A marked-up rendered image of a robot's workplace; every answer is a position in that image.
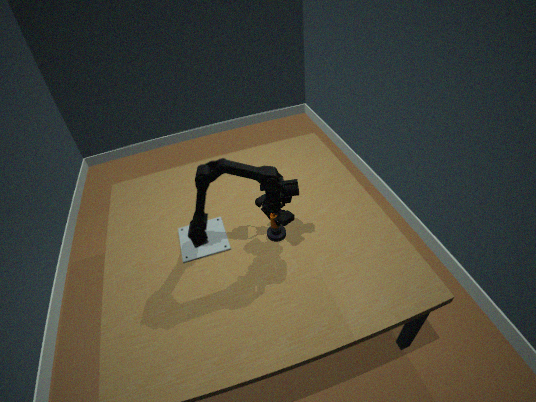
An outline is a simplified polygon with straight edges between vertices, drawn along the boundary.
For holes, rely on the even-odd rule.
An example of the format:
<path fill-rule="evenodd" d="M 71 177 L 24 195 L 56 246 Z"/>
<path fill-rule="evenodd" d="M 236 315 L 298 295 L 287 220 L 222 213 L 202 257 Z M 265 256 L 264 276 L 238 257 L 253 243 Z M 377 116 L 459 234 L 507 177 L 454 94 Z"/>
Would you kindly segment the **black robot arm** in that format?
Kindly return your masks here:
<path fill-rule="evenodd" d="M 282 207 L 291 203 L 292 196 L 299 195 L 298 180 L 283 180 L 283 176 L 273 166 L 251 166 L 239 162 L 220 158 L 209 161 L 197 167 L 195 184 L 197 188 L 196 211 L 190 222 L 188 237 L 191 238 L 194 247 L 207 244 L 207 215 L 205 214 L 206 190 L 209 183 L 220 175 L 227 173 L 240 177 L 256 180 L 260 183 L 260 191 L 265 191 L 266 199 L 278 200 L 281 197 Z M 195 248 L 196 248 L 195 247 Z"/>

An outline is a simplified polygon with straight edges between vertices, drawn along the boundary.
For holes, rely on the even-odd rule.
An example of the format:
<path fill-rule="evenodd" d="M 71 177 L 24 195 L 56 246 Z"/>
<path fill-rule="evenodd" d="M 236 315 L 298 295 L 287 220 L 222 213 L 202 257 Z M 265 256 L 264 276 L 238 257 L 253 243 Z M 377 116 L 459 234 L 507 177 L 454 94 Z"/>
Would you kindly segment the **orange knob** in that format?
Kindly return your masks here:
<path fill-rule="evenodd" d="M 272 214 L 272 213 L 270 214 L 271 227 L 274 228 L 274 229 L 277 229 L 277 228 L 279 228 L 280 226 L 278 227 L 277 224 L 275 223 L 275 221 L 274 221 L 274 218 L 275 218 L 275 217 L 277 217 L 277 215 L 275 215 L 274 213 L 273 213 L 273 214 Z"/>

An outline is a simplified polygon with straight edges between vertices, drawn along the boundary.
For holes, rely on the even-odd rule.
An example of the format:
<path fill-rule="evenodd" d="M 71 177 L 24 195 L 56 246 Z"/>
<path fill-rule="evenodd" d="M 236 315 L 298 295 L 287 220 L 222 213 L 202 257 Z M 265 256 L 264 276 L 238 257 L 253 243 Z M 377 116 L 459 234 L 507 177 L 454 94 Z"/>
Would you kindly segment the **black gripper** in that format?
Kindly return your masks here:
<path fill-rule="evenodd" d="M 280 196 L 278 200 L 270 201 L 266 199 L 266 194 L 263 194 L 262 196 L 258 197 L 255 200 L 255 205 L 258 207 L 261 207 L 261 210 L 266 214 L 266 216 L 270 219 L 270 214 L 274 213 L 277 215 L 277 217 L 274 218 L 275 223 L 279 227 L 280 225 L 286 226 L 293 220 L 295 220 L 295 216 L 290 211 L 281 210 L 282 204 L 281 200 L 283 197 Z M 264 203 L 264 204 L 263 204 Z M 262 205 L 261 205 L 262 204 Z"/>

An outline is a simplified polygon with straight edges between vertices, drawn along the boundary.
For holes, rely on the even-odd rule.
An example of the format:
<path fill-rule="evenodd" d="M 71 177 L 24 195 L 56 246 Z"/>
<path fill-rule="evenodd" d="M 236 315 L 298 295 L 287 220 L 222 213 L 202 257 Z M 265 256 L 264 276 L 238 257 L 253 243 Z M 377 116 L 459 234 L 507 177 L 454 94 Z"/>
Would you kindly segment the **dark grey round pedestal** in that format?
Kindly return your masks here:
<path fill-rule="evenodd" d="M 271 241 L 282 241 L 286 237 L 286 229 L 282 225 L 280 225 L 280 227 L 277 229 L 274 229 L 270 226 L 267 229 L 267 236 Z"/>

